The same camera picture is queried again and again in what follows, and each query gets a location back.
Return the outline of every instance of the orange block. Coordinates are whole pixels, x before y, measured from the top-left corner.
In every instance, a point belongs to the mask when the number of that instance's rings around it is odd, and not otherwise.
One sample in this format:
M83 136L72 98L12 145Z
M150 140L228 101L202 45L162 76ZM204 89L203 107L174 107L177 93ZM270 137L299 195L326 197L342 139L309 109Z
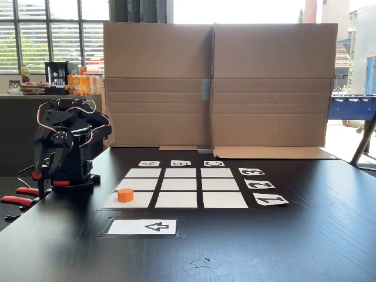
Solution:
M133 190L132 189L120 189L117 191L117 199L121 203L127 203L133 201Z

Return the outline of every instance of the cardboard box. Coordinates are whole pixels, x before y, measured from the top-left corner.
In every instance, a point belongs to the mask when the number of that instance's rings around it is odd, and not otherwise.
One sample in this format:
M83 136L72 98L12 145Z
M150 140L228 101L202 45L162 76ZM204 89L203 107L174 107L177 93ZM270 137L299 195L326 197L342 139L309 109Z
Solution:
M211 25L105 23L111 146L209 144Z
M112 146L209 144L209 102L200 79L105 80Z
M105 23L110 144L322 158L336 37L330 23Z
M336 36L336 24L215 24L212 148L324 146Z

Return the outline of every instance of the paper scrap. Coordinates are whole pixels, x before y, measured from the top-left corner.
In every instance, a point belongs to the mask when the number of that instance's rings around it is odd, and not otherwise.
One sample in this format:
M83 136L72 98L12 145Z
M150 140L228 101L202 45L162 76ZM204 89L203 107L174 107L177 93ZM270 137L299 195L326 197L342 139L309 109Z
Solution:
M190 277L192 277L192 276L195 276L195 275L199 274L199 273L200 273L200 269L199 269L198 267L196 267L196 268L194 268L194 269L191 269L191 270L186 271L186 273L187 273Z
M186 263L186 264L182 264L182 268L184 269L184 271L188 271L188 270L197 268L197 266L194 266L191 263Z
M227 270L224 269L222 266L220 268L218 268L218 269L212 268L211 270L213 270L218 276L229 275L229 273L227 272Z
M208 264L205 263L204 260L200 259L200 260L197 260L197 261L193 261L191 262L192 264L194 264L195 266L200 266L200 267L209 267L210 266Z
M219 262L219 261L215 261L215 260L210 260L210 261L204 260L204 262L205 262L210 268L218 269L218 268L220 268L220 266L221 266L221 262Z

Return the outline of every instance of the gray tape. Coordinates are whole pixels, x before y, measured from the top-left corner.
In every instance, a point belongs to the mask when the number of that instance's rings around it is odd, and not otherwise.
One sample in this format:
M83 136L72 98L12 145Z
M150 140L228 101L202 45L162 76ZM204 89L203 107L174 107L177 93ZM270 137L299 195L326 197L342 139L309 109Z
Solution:
M201 80L201 97L202 101L209 101L210 85L212 84L211 79Z

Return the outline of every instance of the table surface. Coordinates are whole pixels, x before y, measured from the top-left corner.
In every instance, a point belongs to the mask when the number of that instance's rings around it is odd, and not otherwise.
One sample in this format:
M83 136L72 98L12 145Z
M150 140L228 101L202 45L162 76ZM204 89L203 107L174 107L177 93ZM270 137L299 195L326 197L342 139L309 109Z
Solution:
M102 210L141 160L193 164L197 151L112 148L94 160L93 195L51 193L0 233L0 280L13 281L376 281L376 179L342 160L225 160L269 175L290 204L252 209ZM100 237L109 218L180 219L183 239ZM195 256L221 261L189 277Z

